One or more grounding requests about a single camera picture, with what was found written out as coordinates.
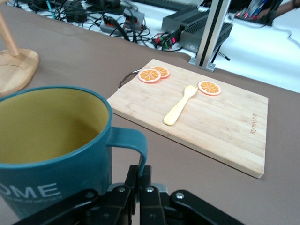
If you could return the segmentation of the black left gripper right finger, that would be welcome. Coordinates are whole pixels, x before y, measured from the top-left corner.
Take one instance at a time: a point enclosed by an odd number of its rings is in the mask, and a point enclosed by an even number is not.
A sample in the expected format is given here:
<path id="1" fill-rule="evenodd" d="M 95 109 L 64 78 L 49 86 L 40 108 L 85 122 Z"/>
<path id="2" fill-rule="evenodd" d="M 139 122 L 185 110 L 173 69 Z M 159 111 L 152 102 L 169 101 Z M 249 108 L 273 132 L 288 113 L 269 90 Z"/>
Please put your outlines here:
<path id="1" fill-rule="evenodd" d="M 168 194 L 166 186 L 151 182 L 151 166 L 140 178 L 142 225 L 241 225 L 242 222 L 186 190 Z"/>

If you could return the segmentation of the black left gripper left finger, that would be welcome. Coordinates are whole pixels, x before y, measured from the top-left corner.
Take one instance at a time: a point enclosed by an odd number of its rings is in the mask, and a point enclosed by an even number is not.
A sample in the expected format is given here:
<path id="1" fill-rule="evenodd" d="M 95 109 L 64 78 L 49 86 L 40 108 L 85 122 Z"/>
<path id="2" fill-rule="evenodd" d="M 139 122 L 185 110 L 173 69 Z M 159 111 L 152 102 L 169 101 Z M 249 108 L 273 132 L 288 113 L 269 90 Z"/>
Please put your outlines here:
<path id="1" fill-rule="evenodd" d="M 112 184 L 100 195 L 80 191 L 18 222 L 17 225 L 130 225 L 135 211 L 138 165 L 129 167 L 124 183 Z"/>

